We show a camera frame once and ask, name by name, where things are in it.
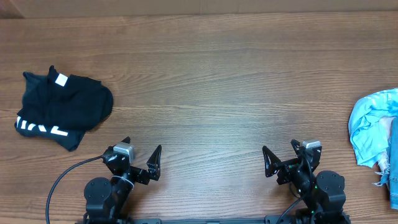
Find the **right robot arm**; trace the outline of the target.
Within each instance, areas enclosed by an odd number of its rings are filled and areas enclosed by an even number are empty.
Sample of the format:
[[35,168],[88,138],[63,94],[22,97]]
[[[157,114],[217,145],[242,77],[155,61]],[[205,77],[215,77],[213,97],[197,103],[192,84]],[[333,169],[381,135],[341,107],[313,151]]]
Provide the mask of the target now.
[[350,223],[343,211],[346,202],[345,178],[331,170],[315,175],[320,164],[319,140],[291,140],[296,158],[280,160],[267,146],[262,147],[266,177],[277,176],[279,185],[289,184],[296,201],[281,215],[267,215],[265,223]]

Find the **black folded t-shirt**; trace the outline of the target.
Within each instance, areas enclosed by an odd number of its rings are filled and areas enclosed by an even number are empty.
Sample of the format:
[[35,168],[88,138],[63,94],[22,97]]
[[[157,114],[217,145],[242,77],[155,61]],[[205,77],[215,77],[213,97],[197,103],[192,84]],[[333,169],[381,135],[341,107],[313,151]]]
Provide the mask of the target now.
[[66,76],[52,65],[47,75],[24,72],[22,108],[14,123],[25,137],[51,139],[68,151],[112,112],[113,94],[100,81]]

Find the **light blue printed t-shirt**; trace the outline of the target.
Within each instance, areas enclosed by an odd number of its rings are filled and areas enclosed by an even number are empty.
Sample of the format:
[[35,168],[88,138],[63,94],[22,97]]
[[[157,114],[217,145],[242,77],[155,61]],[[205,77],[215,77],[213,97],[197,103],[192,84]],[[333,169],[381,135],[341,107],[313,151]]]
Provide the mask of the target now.
[[397,116],[397,89],[383,90],[359,99],[348,122],[349,140],[357,165],[372,167],[389,147],[382,118]]

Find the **blue denim garment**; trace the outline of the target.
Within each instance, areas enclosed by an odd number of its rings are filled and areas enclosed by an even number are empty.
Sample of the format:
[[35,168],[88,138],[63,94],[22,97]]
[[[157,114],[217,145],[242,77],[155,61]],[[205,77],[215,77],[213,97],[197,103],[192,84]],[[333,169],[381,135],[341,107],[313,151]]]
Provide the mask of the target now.
[[387,185],[391,208],[397,210],[397,117],[383,117],[379,123],[387,135],[389,147],[382,152],[377,162],[381,170],[377,174],[381,179],[375,185],[379,187]]

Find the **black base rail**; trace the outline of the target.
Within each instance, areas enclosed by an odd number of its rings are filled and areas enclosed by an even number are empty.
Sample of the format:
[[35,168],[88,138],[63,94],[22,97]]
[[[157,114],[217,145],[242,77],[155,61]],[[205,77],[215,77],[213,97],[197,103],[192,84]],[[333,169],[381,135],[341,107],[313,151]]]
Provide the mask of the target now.
[[119,219],[117,221],[93,221],[86,217],[78,224],[94,224],[94,223],[112,223],[112,224],[299,224],[299,223],[328,223],[326,221],[316,221],[315,219],[299,219],[294,215],[287,215],[279,220],[278,215],[267,215],[264,218],[227,218],[227,219],[188,219],[188,220],[161,220],[158,218],[151,219]]

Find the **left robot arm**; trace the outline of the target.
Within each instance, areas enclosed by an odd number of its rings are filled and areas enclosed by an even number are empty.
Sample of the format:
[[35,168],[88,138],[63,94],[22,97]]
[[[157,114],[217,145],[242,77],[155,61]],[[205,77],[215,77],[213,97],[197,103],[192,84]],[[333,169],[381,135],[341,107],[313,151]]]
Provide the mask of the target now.
[[130,137],[108,147],[100,158],[112,177],[96,177],[85,186],[83,222],[134,223],[129,215],[123,214],[123,208],[136,184],[147,185],[151,180],[159,180],[161,152],[159,145],[148,159],[147,169],[141,169],[132,165],[135,153]]

